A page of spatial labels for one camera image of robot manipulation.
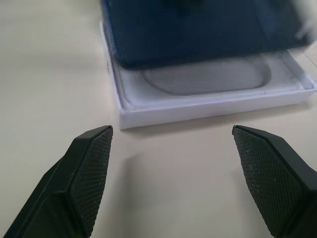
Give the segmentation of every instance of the table surface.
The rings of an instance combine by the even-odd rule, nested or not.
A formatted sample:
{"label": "table surface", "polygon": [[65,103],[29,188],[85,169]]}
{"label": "table surface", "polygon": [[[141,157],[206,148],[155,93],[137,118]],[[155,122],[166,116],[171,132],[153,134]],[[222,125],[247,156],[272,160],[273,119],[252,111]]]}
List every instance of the table surface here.
{"label": "table surface", "polygon": [[[0,2],[0,236],[72,139],[112,124],[93,238],[271,237],[231,129],[280,135],[316,170],[317,95],[296,106],[119,131],[100,18],[98,0]],[[317,79],[317,46],[293,55]]]}

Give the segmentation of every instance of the white tabletop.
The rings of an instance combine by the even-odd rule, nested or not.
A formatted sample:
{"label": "white tabletop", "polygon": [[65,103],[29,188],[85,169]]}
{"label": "white tabletop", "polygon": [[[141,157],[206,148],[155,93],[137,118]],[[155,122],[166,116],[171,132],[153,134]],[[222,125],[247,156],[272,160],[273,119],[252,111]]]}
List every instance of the white tabletop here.
{"label": "white tabletop", "polygon": [[[284,108],[118,130],[98,0],[0,2],[0,236],[72,139],[114,127],[93,238],[269,238],[234,124],[284,137],[317,169],[317,95]],[[317,47],[294,53],[317,78]]]}

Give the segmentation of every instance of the white cardboard box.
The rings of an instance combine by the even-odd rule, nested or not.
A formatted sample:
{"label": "white cardboard box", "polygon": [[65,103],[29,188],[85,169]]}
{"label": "white cardboard box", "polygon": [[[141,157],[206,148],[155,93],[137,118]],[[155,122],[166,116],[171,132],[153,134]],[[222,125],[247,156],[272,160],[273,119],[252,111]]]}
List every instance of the white cardboard box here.
{"label": "white cardboard box", "polygon": [[[126,70],[118,65],[109,54],[102,23],[101,32],[119,109],[120,129],[298,104],[317,91],[314,81],[285,52],[263,56],[270,70],[270,79],[259,87],[188,96],[171,95],[146,81],[144,70]],[[169,75],[173,76],[178,67],[184,70],[184,66],[161,70],[169,70]]]}

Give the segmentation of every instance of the white box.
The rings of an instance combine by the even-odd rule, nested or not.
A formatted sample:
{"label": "white box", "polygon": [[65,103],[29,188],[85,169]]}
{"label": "white box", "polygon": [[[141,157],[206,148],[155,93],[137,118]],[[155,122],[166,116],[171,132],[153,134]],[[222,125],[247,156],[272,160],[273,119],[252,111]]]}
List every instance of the white box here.
{"label": "white box", "polygon": [[[284,52],[263,56],[270,70],[270,80],[259,87],[189,96],[171,95],[143,78],[148,70],[126,70],[118,65],[109,54],[102,23],[101,32],[119,109],[120,129],[298,104],[317,91],[314,81],[288,52]],[[184,66],[160,70],[165,70],[165,75],[173,75],[178,68],[188,70]]]}

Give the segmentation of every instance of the beige table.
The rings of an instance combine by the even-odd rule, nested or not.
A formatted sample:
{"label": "beige table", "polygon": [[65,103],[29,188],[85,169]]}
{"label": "beige table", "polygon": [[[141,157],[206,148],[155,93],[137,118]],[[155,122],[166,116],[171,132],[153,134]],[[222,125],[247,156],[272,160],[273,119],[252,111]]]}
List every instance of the beige table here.
{"label": "beige table", "polygon": [[[97,0],[0,2],[0,236],[82,132],[112,124],[93,238],[268,238],[234,124],[283,136],[317,169],[317,95],[297,106],[118,130]],[[316,47],[294,53],[317,78]]]}

